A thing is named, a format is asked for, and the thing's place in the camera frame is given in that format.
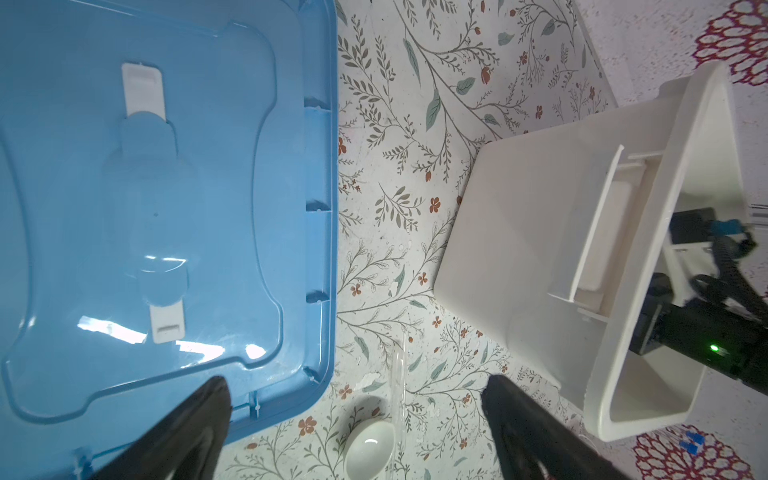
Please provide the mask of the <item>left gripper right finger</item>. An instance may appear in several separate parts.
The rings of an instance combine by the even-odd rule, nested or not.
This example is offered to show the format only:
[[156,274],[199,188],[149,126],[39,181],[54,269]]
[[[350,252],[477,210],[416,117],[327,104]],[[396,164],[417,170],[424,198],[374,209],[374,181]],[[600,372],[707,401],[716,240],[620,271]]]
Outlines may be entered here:
[[481,393],[505,479],[625,479],[627,476],[503,375]]

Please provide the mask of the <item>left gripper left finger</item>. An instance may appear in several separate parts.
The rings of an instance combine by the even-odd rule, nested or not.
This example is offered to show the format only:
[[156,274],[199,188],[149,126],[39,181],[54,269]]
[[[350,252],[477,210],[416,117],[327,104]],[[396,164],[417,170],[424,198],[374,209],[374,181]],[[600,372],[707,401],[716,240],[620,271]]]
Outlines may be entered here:
[[211,479],[228,435],[232,406],[224,377],[194,391],[94,479]]

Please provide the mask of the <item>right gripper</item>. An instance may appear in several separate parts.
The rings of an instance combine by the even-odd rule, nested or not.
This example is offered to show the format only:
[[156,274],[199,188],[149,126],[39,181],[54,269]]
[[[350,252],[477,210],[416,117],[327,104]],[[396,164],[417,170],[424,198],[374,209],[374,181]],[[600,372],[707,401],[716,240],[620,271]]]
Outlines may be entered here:
[[752,233],[712,207],[674,213],[670,233],[674,245],[706,243],[716,274],[690,277],[694,297],[677,306],[670,276],[655,272],[629,350],[642,356],[664,346],[725,375],[755,373],[756,291],[739,269],[756,248]]

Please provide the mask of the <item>blue capped test tube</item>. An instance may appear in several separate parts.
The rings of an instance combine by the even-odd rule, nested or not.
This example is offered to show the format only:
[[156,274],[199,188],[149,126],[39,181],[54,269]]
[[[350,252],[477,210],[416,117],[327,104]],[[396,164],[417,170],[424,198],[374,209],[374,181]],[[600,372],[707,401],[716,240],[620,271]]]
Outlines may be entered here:
[[695,433],[695,432],[692,432],[692,431],[688,431],[688,432],[686,433],[686,437],[687,437],[687,438],[688,438],[688,439],[689,439],[691,442],[693,442],[693,443],[695,443],[695,444],[700,444],[700,445],[703,445],[703,444],[705,443],[705,438],[704,438],[704,436],[703,436],[703,435],[701,435],[701,434],[699,434],[699,433]]

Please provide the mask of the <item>clear glass test tube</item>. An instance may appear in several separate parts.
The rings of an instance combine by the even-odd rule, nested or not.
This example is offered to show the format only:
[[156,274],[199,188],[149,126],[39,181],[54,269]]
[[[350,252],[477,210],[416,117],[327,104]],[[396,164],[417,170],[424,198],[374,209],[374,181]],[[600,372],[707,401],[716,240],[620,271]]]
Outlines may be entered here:
[[407,354],[404,345],[405,340],[395,341],[392,344],[390,367],[390,420],[394,427],[395,443],[392,456],[387,467],[387,479],[395,478],[395,464],[402,453],[405,436],[405,379],[407,373]]

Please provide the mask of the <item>white round dish large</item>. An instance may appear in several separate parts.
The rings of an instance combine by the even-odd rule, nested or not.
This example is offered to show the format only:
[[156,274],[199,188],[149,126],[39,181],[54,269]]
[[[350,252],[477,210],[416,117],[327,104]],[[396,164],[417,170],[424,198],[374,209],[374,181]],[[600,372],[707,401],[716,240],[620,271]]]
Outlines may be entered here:
[[394,425],[382,419],[362,421],[350,433],[344,453],[349,479],[376,478],[389,463],[396,445]]

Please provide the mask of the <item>white plastic storage bin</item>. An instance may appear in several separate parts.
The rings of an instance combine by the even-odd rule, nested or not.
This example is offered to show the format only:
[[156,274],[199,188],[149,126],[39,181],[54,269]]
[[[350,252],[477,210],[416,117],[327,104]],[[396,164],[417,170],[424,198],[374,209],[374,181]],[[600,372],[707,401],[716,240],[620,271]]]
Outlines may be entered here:
[[603,441],[688,418],[705,368],[630,341],[654,273],[676,304],[711,272],[676,247],[677,212],[746,220],[729,67],[708,62],[650,101],[483,146],[434,282],[438,303],[582,411]]

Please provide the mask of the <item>blue plastic bin lid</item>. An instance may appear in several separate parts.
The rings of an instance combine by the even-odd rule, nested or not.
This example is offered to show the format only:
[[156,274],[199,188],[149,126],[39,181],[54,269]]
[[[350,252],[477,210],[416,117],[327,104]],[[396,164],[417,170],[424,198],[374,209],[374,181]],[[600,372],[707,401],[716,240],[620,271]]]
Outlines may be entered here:
[[1,475],[85,478],[213,377],[226,440],[333,370],[331,1],[1,5]]

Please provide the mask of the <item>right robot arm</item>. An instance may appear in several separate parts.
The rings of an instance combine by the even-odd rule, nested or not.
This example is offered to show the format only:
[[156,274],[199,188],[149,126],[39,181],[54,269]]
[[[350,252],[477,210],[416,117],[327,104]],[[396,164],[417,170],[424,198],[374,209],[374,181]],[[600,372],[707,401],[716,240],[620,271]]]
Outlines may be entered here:
[[694,298],[672,303],[669,275],[652,275],[629,350],[646,355],[668,347],[749,388],[767,393],[767,304],[739,270],[756,247],[737,219],[720,221],[712,208],[677,212],[670,222],[676,245],[705,243],[716,275],[687,279]]

